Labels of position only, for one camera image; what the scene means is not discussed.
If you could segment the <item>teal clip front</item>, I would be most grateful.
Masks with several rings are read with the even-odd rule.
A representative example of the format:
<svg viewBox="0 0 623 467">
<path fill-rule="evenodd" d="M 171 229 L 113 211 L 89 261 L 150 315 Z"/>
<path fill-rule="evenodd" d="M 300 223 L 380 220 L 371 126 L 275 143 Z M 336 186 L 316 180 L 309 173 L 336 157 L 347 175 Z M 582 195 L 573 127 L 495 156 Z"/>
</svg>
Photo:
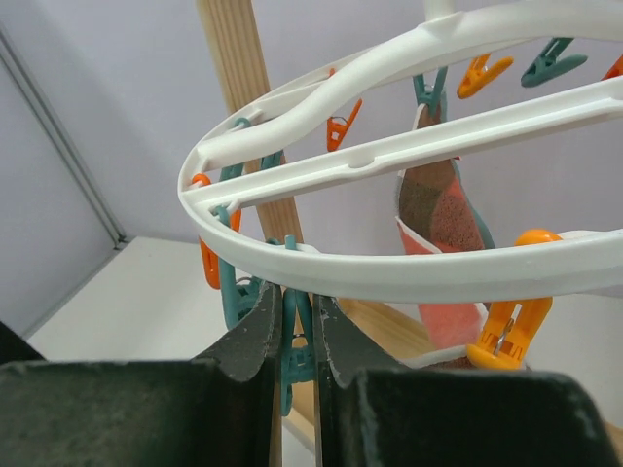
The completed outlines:
<svg viewBox="0 0 623 467">
<path fill-rule="evenodd" d="M 305 291 L 286 288 L 282 296 L 280 413 L 288 416 L 292 386 L 315 377 L 312 302 Z"/>
</svg>

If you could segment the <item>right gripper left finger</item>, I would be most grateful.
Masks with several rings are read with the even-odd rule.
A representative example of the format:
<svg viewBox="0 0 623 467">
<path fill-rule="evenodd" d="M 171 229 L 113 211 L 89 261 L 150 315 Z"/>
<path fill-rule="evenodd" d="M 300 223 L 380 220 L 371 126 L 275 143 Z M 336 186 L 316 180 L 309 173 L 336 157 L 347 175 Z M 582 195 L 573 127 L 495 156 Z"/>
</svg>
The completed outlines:
<svg viewBox="0 0 623 467">
<path fill-rule="evenodd" d="M 282 293 L 174 361 L 47 361 L 1 331 L 5 466 L 277 466 Z"/>
</svg>

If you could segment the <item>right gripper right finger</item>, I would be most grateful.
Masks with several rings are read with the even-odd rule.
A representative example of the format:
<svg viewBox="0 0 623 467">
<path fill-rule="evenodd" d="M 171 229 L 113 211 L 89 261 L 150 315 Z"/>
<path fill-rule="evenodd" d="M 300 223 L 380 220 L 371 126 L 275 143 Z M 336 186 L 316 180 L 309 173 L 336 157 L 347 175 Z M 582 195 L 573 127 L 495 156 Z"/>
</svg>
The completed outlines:
<svg viewBox="0 0 623 467">
<path fill-rule="evenodd" d="M 615 466 L 596 406 L 545 372 L 416 370 L 313 300 L 320 466 Z"/>
</svg>

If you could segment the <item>pink and brown sock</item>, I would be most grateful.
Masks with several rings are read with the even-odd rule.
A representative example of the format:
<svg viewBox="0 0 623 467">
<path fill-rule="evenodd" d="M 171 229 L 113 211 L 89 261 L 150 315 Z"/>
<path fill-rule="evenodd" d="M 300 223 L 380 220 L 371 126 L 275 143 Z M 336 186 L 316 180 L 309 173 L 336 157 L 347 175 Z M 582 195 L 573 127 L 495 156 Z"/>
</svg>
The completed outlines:
<svg viewBox="0 0 623 467">
<path fill-rule="evenodd" d="M 486 225 L 475 213 L 460 181 L 457 161 L 441 160 L 398 175 L 396 223 L 408 255 L 493 249 Z M 466 346 L 476 342 L 489 303 L 419 304 L 421 322 L 437 353 L 429 369 L 475 370 Z"/>
</svg>

